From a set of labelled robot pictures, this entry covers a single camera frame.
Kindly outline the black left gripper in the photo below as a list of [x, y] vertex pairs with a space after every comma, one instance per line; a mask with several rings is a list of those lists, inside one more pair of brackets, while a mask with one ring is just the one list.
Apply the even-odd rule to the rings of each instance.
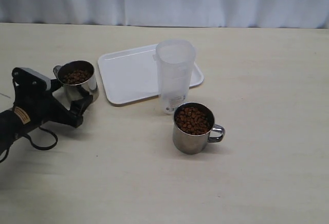
[[50, 90], [45, 90], [45, 82], [23, 70], [23, 67], [13, 69], [12, 83], [15, 91], [12, 111], [25, 125], [40, 126], [52, 121], [77, 128], [83, 122], [82, 115], [93, 102], [93, 96], [89, 95], [71, 101], [70, 109], [67, 109], [53, 96], [62, 87], [58, 79], [52, 79]]

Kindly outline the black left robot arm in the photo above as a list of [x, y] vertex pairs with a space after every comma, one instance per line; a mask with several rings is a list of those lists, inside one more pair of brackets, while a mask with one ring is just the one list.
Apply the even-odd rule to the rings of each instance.
[[[41, 125], [52, 121], [77, 128], [83, 123], [83, 113], [93, 100], [92, 96], [88, 95], [72, 101], [70, 109], [67, 109], [53, 96], [53, 92], [63, 84], [31, 68], [14, 68], [12, 83], [15, 91], [13, 107], [1, 112], [1, 153], [5, 153], [1, 162], [8, 157], [12, 144], [21, 137], [28, 139], [35, 149], [47, 151], [54, 148], [58, 142], [57, 135]], [[51, 134], [55, 139], [54, 144], [36, 145], [28, 135], [36, 128]]]

